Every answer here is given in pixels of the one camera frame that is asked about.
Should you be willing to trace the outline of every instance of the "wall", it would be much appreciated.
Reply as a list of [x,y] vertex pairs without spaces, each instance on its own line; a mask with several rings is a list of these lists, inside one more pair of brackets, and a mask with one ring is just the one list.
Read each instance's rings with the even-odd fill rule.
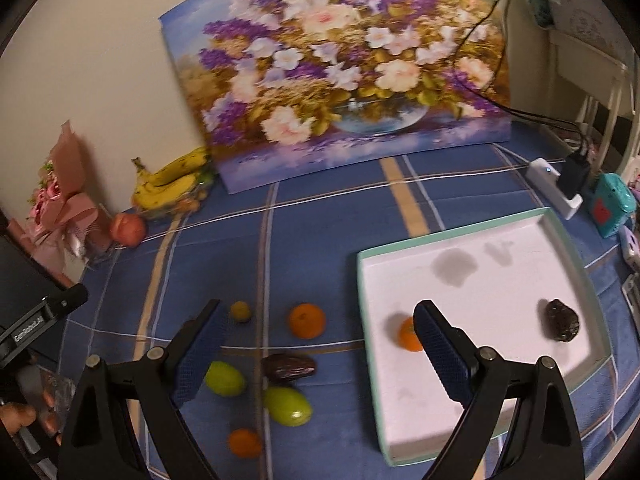
[[[158,16],[183,0],[39,0],[0,57],[0,207],[23,218],[38,168],[71,118],[112,211],[129,207],[141,156],[157,169],[199,145]],[[516,107],[543,109],[546,34],[510,10]]]

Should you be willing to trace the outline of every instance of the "blue plaid tablecloth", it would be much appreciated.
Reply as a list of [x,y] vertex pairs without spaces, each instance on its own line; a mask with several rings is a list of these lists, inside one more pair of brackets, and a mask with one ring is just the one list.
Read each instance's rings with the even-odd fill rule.
[[[321,171],[228,195],[212,189],[200,211],[150,225],[135,250],[116,250],[87,270],[87,304],[65,329],[60,371],[78,380],[89,354],[129,361],[166,343],[210,298],[254,310],[230,331],[222,358],[248,379],[247,393],[216,397],[201,387],[181,412],[223,479],[392,480],[421,478],[428,464],[390,468],[377,444],[356,290],[356,254],[411,236],[498,218],[546,204],[524,179],[524,160],[559,160],[553,142],[513,125],[510,142],[449,148]],[[613,357],[572,394],[591,471],[640,413],[640,348],[621,291],[628,276],[616,237],[602,239],[586,211],[564,222],[600,298]],[[301,344],[286,323],[302,302],[321,305],[327,330]],[[270,422],[260,400],[260,359],[300,349],[318,373],[296,384],[314,408],[299,428]],[[140,414],[143,454],[167,478]],[[256,428],[258,460],[235,458],[228,434]],[[485,456],[489,475],[502,442]]]

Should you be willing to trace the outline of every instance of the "dark brown fruit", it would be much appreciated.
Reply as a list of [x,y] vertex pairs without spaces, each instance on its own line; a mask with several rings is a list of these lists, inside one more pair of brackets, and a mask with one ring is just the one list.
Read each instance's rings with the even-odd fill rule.
[[295,381],[316,373],[316,362],[303,355],[272,354],[262,359],[262,372],[275,383]]
[[568,343],[580,330],[580,319],[575,310],[560,300],[550,301],[545,313],[550,335],[556,341]]

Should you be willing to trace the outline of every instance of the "painting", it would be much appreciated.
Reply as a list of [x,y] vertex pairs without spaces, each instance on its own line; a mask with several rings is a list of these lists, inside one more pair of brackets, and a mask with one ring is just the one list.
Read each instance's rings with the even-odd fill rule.
[[160,20],[190,111],[234,193],[507,140],[510,118],[480,96],[509,103],[499,18],[471,32],[493,2],[186,0]]

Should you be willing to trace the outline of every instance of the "metal screw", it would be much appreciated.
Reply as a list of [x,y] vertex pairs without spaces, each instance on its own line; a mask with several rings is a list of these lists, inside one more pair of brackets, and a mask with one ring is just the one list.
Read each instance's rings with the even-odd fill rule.
[[146,356],[155,361],[156,359],[161,358],[164,355],[164,348],[161,346],[154,346],[149,352],[146,353]]
[[552,370],[556,367],[556,362],[548,355],[542,356],[540,362],[542,363],[543,367],[549,368],[549,370]]
[[490,346],[483,346],[480,349],[480,357],[482,359],[486,359],[487,361],[493,361],[496,356],[497,356],[497,353]]
[[100,364],[100,356],[96,354],[90,355],[84,362],[89,368],[95,368]]

